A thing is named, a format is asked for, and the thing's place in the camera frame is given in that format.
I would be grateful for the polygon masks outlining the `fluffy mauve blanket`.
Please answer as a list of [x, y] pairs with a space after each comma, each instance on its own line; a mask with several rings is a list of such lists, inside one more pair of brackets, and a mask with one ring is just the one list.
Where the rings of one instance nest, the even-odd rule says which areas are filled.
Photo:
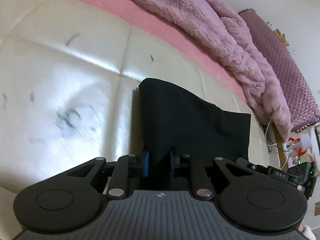
[[280, 82], [244, 20], [223, 0], [132, 0], [183, 29], [236, 79], [262, 124], [287, 139], [293, 125]]

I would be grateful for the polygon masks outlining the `cluttered bedside items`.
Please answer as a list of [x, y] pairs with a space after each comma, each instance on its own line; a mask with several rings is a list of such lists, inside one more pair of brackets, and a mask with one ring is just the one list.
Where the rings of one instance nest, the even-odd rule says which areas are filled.
[[299, 133], [291, 133], [289, 139], [279, 147], [279, 153], [283, 155], [280, 161], [282, 170], [304, 162], [313, 162], [314, 174], [319, 176], [319, 124], [307, 127]]

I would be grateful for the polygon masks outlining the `purple dotted pillow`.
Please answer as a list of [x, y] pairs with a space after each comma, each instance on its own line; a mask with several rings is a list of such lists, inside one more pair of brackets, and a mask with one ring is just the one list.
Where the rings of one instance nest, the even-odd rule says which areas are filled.
[[310, 87], [287, 47], [285, 35], [272, 30], [253, 9], [239, 12], [246, 22], [253, 43], [272, 66], [280, 81], [287, 105], [293, 116], [293, 132], [301, 132], [319, 122], [319, 109]]

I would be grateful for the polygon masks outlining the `black pants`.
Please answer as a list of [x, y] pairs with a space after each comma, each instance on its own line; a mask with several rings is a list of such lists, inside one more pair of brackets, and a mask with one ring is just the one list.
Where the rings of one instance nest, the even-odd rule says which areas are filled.
[[173, 83], [139, 85], [143, 142], [151, 161], [188, 154], [205, 160], [248, 159], [251, 115], [222, 110]]

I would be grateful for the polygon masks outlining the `pink bed sheet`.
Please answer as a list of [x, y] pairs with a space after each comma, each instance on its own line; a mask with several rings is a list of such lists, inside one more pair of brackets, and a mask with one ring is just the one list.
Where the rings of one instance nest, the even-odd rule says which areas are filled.
[[149, 13], [131, 0], [79, 0], [124, 19], [132, 25], [160, 38], [197, 62], [243, 101], [241, 86], [198, 42], [180, 27]]

